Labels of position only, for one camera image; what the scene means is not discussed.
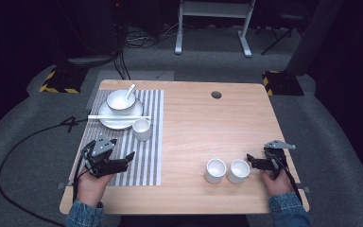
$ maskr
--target wooden table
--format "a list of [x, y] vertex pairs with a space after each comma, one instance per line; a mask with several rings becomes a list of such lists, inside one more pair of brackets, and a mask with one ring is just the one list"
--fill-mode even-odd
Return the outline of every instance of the wooden table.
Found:
[[[268, 195], [258, 169], [242, 184], [225, 176], [221, 183], [203, 177], [212, 158], [230, 166], [249, 153], [265, 158], [263, 146], [285, 141], [265, 87], [249, 83], [104, 80], [99, 89], [164, 90], [162, 184], [108, 186], [102, 202], [107, 214], [259, 214], [268, 213]], [[222, 94], [219, 99], [211, 93]], [[300, 182], [288, 150], [287, 163]], [[303, 192], [304, 208], [309, 209]], [[60, 211], [68, 214], [73, 191], [67, 186]]]

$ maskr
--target white bowl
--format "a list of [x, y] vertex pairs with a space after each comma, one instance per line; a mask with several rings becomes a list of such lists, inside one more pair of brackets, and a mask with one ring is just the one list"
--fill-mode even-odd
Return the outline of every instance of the white bowl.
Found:
[[130, 114], [135, 106], [135, 93], [130, 93], [129, 98], [125, 98], [128, 90], [116, 90], [107, 97], [107, 104], [111, 110], [118, 115]]

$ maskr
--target chair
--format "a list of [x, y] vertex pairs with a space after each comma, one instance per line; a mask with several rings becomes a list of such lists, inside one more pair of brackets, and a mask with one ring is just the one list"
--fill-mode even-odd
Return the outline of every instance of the chair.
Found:
[[[302, 31], [306, 29], [310, 21], [311, 13], [303, 3], [292, 0], [270, 0], [268, 5], [267, 26], [271, 27], [276, 41], [265, 49], [261, 55], [267, 53], [285, 36], [290, 36], [294, 29], [297, 29], [302, 36]], [[287, 28], [287, 32], [278, 38], [274, 29], [280, 29], [281, 27]], [[262, 27], [256, 31], [256, 34], [259, 33], [261, 29]]]

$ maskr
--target gray floor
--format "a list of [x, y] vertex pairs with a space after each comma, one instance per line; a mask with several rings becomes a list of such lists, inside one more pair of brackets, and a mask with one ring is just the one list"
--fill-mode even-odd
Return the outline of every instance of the gray floor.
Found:
[[[126, 49], [125, 62], [132, 79], [144, 79], [141, 72], [152, 71], [147, 79], [158, 72], [170, 72], [166, 79], [261, 83], [265, 70], [286, 67], [300, 40], [293, 34], [261, 56], [274, 37], [269, 30], [254, 35], [250, 29], [253, 56], [248, 59], [236, 30], [190, 30], [184, 35], [181, 55], [174, 54], [173, 36], [150, 48]], [[114, 79], [120, 79], [113, 65], [107, 64], [89, 70], [81, 94], [39, 93], [51, 67], [36, 75], [27, 89], [30, 97], [0, 121], [0, 165], [10, 149], [31, 133], [57, 125], [71, 115], [85, 119], [102, 72], [107, 76], [112, 72]], [[270, 101], [285, 140], [297, 146], [291, 155], [302, 185], [310, 189], [307, 198], [312, 225], [363, 226], [363, 166], [340, 126], [314, 97], [314, 81], [304, 76], [299, 82], [305, 96], [271, 96]], [[2, 171], [2, 187], [8, 196], [30, 211], [64, 223], [65, 215], [59, 211], [63, 191], [58, 183], [67, 183], [84, 127], [85, 123], [79, 123], [70, 133], [66, 127], [55, 128], [18, 146]], [[118, 220], [118, 216], [106, 216], [103, 225], [116, 226]], [[272, 226], [269, 215], [249, 215], [248, 220], [252, 227]], [[0, 226], [53, 225], [24, 213], [0, 195]]]

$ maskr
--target white plate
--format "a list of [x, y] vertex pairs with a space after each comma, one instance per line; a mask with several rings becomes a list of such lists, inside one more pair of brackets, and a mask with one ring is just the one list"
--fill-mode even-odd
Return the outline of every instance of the white plate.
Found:
[[[143, 115], [143, 103], [141, 103], [140, 100], [135, 100], [135, 106], [134, 109], [131, 111], [131, 113], [128, 114], [128, 116], [141, 116]], [[111, 109], [109, 108], [107, 102], [102, 103], [101, 107], [99, 107], [98, 115], [116, 115]], [[102, 125], [113, 129], [113, 130], [125, 130], [131, 127], [132, 123], [135, 120], [105, 120], [100, 119], [99, 120]]]

